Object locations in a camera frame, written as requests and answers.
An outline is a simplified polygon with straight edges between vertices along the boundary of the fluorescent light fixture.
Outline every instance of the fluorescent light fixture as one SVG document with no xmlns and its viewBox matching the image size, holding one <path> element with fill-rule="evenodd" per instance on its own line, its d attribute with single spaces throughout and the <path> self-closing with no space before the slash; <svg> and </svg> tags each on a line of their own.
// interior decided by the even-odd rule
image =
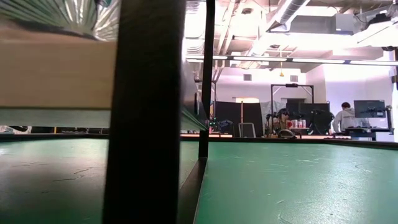
<svg viewBox="0 0 398 224">
<path fill-rule="evenodd" d="M 187 59 L 200 59 L 203 60 L 205 58 L 204 55 L 187 55 Z M 226 60 L 228 56 L 214 55 L 213 60 Z"/>
<path fill-rule="evenodd" d="M 287 58 L 278 57 L 234 57 L 234 60 L 257 61 L 257 62 L 285 62 Z"/>
<path fill-rule="evenodd" d="M 335 59 L 317 59 L 317 58 L 293 58 L 293 62 L 306 62 L 306 63 L 344 63 L 344 60 Z"/>
<path fill-rule="evenodd" d="M 386 62 L 386 61 L 376 61 L 376 60 L 352 60 L 349 62 L 353 65 L 389 65 L 398 66 L 398 62 Z"/>
<path fill-rule="evenodd" d="M 203 60 L 200 59 L 187 59 L 188 62 L 193 62 L 193 63 L 203 63 Z"/>
<path fill-rule="evenodd" d="M 187 59 L 204 59 L 203 55 L 187 55 Z"/>
<path fill-rule="evenodd" d="M 226 60 L 227 56 L 214 55 L 213 60 Z"/>
</svg>

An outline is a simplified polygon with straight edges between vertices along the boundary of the window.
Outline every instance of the window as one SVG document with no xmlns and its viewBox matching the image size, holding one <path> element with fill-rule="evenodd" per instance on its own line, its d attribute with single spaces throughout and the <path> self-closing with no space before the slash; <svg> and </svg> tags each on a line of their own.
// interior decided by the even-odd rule
<svg viewBox="0 0 398 224">
<path fill-rule="evenodd" d="M 237 98 L 237 97 L 232 97 L 232 99 L 235 99 L 236 103 L 260 103 L 260 100 L 258 98 Z"/>
</svg>

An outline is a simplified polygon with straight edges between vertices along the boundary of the black partition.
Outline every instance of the black partition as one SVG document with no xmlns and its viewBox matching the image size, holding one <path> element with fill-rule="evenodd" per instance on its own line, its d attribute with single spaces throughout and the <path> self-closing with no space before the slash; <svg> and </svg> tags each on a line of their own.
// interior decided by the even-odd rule
<svg viewBox="0 0 398 224">
<path fill-rule="evenodd" d="M 243 104 L 243 122 L 253 123 L 256 137 L 262 136 L 262 116 L 260 103 L 244 103 Z"/>
<path fill-rule="evenodd" d="M 241 103 L 217 102 L 217 120 L 230 120 L 233 122 L 233 136 L 239 137 L 241 122 Z M 253 123 L 256 137 L 262 136 L 262 116 L 259 103 L 243 103 L 243 122 Z"/>
</svg>

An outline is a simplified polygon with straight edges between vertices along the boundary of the white wall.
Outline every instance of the white wall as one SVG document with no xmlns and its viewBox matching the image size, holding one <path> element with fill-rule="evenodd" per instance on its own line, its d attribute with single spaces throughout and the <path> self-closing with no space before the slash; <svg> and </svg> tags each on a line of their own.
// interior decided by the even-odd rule
<svg viewBox="0 0 398 224">
<path fill-rule="evenodd" d="M 216 91 L 217 100 L 233 102 L 233 97 L 259 98 L 260 102 L 271 100 L 271 84 L 286 84 L 290 82 L 290 75 L 298 75 L 298 84 L 305 84 L 305 74 L 298 69 L 283 69 L 272 72 L 266 69 L 224 68 L 218 80 Z M 244 74 L 251 74 L 252 81 L 243 81 Z M 306 98 L 307 92 L 301 88 L 282 87 L 275 95 L 274 100 L 281 98 Z"/>
<path fill-rule="evenodd" d="M 326 103 L 325 65 L 320 65 L 305 74 L 307 85 L 314 86 L 314 102 Z M 311 103 L 311 96 L 307 96 L 307 102 Z"/>
<path fill-rule="evenodd" d="M 390 60 L 385 52 L 378 60 Z M 391 75 L 394 67 L 367 65 L 321 65 L 306 74 L 307 84 L 314 85 L 315 102 L 330 102 L 330 110 L 337 114 L 341 104 L 354 100 L 384 100 L 392 104 Z M 372 126 L 387 127 L 387 119 L 371 118 Z M 391 137 L 377 136 L 378 140 L 389 141 Z"/>
</svg>

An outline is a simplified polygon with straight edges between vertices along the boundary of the air vent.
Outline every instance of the air vent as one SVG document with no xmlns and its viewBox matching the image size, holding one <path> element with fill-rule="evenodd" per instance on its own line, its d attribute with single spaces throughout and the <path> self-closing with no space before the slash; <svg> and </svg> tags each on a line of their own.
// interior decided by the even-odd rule
<svg viewBox="0 0 398 224">
<path fill-rule="evenodd" d="M 244 74 L 243 81 L 251 81 L 251 74 Z"/>
<path fill-rule="evenodd" d="M 299 82 L 299 76 L 298 75 L 291 75 L 290 76 L 290 81 L 291 82 Z"/>
</svg>

